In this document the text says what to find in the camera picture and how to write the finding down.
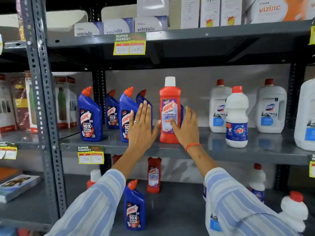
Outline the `person's right forearm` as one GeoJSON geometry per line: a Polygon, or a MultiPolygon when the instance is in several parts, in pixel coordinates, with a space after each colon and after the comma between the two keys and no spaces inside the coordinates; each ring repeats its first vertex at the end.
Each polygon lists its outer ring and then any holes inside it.
{"type": "Polygon", "coordinates": [[[225,236],[299,236],[275,211],[218,167],[202,146],[192,146],[187,152],[204,177],[225,236]]]}

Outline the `person's left hand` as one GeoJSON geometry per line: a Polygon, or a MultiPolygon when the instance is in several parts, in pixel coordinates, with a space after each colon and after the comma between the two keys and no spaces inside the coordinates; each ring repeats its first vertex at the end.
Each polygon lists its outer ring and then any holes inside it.
{"type": "Polygon", "coordinates": [[[141,103],[135,115],[134,125],[129,128],[128,149],[138,157],[143,156],[154,142],[151,140],[152,130],[151,106],[147,106],[146,122],[143,123],[143,103],[141,103]]]}

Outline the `person's right hand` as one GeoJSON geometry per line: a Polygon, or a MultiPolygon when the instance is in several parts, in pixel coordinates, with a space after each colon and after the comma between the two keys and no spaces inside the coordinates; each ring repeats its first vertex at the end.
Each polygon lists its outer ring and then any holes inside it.
{"type": "Polygon", "coordinates": [[[198,118],[195,111],[190,107],[185,107],[186,113],[180,127],[183,134],[183,142],[180,143],[185,149],[190,143],[199,143],[198,118]]]}

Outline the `plain white box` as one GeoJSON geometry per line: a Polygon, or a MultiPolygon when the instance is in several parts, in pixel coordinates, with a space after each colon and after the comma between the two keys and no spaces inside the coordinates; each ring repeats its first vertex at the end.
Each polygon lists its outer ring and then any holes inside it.
{"type": "Polygon", "coordinates": [[[137,0],[137,17],[168,16],[170,0],[137,0]]]}

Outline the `white purple flat box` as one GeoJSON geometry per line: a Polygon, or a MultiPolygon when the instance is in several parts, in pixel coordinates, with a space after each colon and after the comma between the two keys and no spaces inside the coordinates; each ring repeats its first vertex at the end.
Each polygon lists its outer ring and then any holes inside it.
{"type": "Polygon", "coordinates": [[[133,33],[135,30],[134,18],[105,19],[103,25],[104,35],[133,33]]]}
{"type": "Polygon", "coordinates": [[[165,31],[170,26],[168,16],[150,16],[135,18],[135,32],[165,31]]]}
{"type": "Polygon", "coordinates": [[[103,35],[104,25],[102,22],[86,22],[74,24],[74,36],[94,36],[103,35]]]}

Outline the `orange flat book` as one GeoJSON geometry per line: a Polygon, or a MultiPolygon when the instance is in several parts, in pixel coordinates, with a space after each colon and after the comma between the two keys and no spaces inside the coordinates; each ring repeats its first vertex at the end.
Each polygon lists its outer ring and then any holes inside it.
{"type": "Polygon", "coordinates": [[[0,167],[0,184],[22,174],[22,170],[0,167]]]}

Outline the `tall white box orange print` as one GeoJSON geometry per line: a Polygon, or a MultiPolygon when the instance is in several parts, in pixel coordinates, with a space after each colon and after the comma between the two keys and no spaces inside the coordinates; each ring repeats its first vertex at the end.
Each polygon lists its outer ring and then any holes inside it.
{"type": "Polygon", "coordinates": [[[241,25],[242,0],[221,0],[220,26],[241,25]]]}
{"type": "Polygon", "coordinates": [[[201,0],[199,27],[218,27],[220,25],[221,0],[201,0]]]}

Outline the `large white jug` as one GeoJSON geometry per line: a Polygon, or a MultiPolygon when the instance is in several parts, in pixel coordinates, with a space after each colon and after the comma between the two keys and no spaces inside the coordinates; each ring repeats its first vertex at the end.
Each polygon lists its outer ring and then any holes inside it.
{"type": "Polygon", "coordinates": [[[294,140],[299,148],[315,152],[315,77],[301,85],[294,140]]]}

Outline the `person's left forearm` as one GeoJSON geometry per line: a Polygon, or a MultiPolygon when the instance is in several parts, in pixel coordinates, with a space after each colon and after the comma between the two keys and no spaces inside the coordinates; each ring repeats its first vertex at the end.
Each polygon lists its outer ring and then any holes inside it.
{"type": "Polygon", "coordinates": [[[45,236],[109,236],[126,179],[149,148],[128,147],[111,169],[72,202],[45,236]]]}

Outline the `large white orange box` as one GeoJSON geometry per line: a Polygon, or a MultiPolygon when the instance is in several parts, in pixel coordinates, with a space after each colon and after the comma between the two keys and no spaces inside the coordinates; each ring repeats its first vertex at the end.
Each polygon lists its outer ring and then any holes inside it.
{"type": "Polygon", "coordinates": [[[315,18],[315,0],[308,0],[305,9],[305,20],[311,20],[315,18]]]}
{"type": "Polygon", "coordinates": [[[243,0],[242,24],[304,20],[308,0],[243,0]]]}

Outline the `white bottle blue red label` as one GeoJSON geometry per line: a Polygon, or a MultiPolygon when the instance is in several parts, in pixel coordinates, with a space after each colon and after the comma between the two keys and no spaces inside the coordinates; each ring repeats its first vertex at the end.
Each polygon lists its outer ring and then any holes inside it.
{"type": "Polygon", "coordinates": [[[233,148],[244,148],[248,143],[248,97],[242,86],[232,87],[231,95],[226,99],[226,143],[233,148]]]}
{"type": "Polygon", "coordinates": [[[265,201],[266,174],[260,163],[254,163],[254,168],[249,173],[248,190],[252,192],[262,203],[265,201]]]}
{"type": "Polygon", "coordinates": [[[303,202],[303,195],[297,191],[290,191],[288,196],[281,200],[280,218],[298,233],[306,229],[305,222],[309,216],[309,210],[303,202]]]}

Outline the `grey metal side shelf rack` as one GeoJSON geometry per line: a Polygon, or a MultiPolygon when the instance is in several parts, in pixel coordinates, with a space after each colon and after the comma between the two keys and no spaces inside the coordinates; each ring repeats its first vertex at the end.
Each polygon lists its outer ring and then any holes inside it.
{"type": "Polygon", "coordinates": [[[45,181],[20,194],[8,203],[0,203],[0,226],[15,226],[34,231],[48,232],[66,209],[60,140],[79,133],[78,127],[59,130],[57,128],[53,80],[49,70],[45,46],[41,60],[41,44],[33,38],[28,41],[6,42],[5,56],[14,51],[27,53],[31,72],[38,133],[25,131],[3,133],[0,142],[15,143],[21,150],[35,150],[40,154],[42,173],[39,170],[24,171],[42,176],[45,181]]]}

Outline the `stack of magazines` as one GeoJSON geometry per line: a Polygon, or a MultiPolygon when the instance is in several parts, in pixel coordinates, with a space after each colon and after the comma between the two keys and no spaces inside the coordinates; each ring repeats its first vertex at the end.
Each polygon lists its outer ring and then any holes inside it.
{"type": "Polygon", "coordinates": [[[40,183],[41,177],[21,174],[0,184],[0,203],[7,203],[40,183]]]}

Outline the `orange wrist band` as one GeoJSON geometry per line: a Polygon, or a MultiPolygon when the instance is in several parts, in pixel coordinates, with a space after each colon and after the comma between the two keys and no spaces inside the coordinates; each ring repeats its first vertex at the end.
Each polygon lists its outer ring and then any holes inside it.
{"type": "Polygon", "coordinates": [[[200,143],[190,143],[189,145],[186,146],[185,152],[188,153],[188,152],[187,152],[188,149],[189,149],[190,147],[192,147],[192,146],[201,146],[201,144],[200,144],[200,143]]]}

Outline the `tall red cleaner bottle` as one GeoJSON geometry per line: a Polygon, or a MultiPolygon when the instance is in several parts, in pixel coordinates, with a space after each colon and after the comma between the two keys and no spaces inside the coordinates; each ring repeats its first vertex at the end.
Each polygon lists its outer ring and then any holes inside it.
{"type": "Polygon", "coordinates": [[[179,144],[170,124],[173,118],[180,127],[180,94],[181,90],[176,87],[174,76],[165,77],[165,85],[159,91],[160,94],[160,119],[161,134],[160,142],[168,144],[179,144]]]}

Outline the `boxed green flask red trim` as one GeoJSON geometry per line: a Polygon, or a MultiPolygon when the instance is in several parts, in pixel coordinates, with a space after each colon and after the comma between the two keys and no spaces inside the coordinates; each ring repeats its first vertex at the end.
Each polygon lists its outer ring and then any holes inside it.
{"type": "Polygon", "coordinates": [[[77,95],[75,79],[69,76],[54,76],[58,128],[77,127],[77,95]]]}

